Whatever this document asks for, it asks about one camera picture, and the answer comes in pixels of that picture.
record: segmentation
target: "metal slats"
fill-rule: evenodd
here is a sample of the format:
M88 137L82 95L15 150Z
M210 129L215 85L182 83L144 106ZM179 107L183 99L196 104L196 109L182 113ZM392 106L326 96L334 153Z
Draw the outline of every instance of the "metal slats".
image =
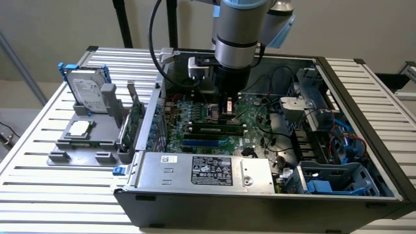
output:
M407 111L399 108L400 104L387 95L388 91L375 82L378 78L364 66L354 66L351 61L328 62L403 171L408 178L415 179L416 128L411 122L412 118L406 115Z
M118 98L124 106L131 105L131 98L127 93L127 82L136 81L138 90L148 90L154 86L156 69L148 66L151 57L147 50L99 48L90 54L91 64L107 64L111 70L114 83L118 85ZM358 72L358 64L352 59L334 59L330 61L334 66L347 66L343 72ZM366 78L355 77L355 82L372 84ZM379 105L388 104L386 96L378 96L376 90L368 91ZM359 104L371 105L364 99ZM146 92L140 100L148 102ZM75 103L74 96L64 86L58 90L51 99L46 111L32 123L30 130L24 133L11 152L12 159L0 175L0 232L14 233L90 233L90 234L138 234L148 232L131 225L128 217L112 195L110 184L123 184L123 179L114 180L111 167L51 167L47 165L48 152L54 147L54 141L60 137L63 126L70 121ZM404 122L407 119L400 114L366 113L371 121ZM395 131L380 131L386 137L412 137L416 133ZM407 152L394 153L400 165L412 172L415 162L414 154ZM414 234L416 213L412 213L400 220L378 220L354 234ZM194 230L164 230L152 229L154 233L207 233Z

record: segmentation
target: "robotic arm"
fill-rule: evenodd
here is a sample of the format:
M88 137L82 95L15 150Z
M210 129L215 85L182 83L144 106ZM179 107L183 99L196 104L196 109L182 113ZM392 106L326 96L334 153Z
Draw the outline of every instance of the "robotic arm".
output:
M238 93L247 85L259 43L280 47L295 20L294 8L290 0L202 2L215 5L215 57L190 58L188 73L190 77L210 76L214 67L214 82L220 95L220 118L228 119L235 117Z

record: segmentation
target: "green circuit board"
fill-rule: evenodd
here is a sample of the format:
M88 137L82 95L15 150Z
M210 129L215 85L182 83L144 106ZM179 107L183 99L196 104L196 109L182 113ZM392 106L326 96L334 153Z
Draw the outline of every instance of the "green circuit board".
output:
M236 118L228 120L230 124L246 124L247 133L243 136L222 136L218 146L190 146L184 145L184 135L190 134L188 123L215 123L218 117L215 114L216 104L199 103L188 100L183 97L175 102L168 102L170 111L167 114L167 152L170 153L194 153L194 154L215 154L215 155L240 155L240 152L247 147L255 147L255 152L259 156L264 156L264 148L260 147L260 140L263 137L268 137L258 129L256 115L263 106L256 105L262 101L262 98L255 95L244 95L238 101L236 105ZM267 114L266 108L263 108L259 116L264 117ZM270 125L262 125L262 128L271 131Z

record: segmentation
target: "white wall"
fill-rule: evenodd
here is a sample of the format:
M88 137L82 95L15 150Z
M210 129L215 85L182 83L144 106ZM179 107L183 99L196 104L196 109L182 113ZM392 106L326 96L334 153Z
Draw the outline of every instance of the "white wall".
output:
M147 48L155 0L126 0L134 45ZM298 16L286 54L362 58L376 72L416 60L416 0L292 0ZM180 47L211 45L212 7L179 1ZM0 29L32 76L60 82L59 62L78 62L88 45L122 47L111 0L0 0ZM168 46L166 4L158 12L155 47ZM0 53L0 79L20 79Z

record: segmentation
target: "power supply label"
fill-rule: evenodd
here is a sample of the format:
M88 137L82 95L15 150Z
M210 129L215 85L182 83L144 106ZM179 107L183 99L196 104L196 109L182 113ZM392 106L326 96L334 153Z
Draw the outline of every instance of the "power supply label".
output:
M232 159L230 157L192 157L192 184L234 185Z

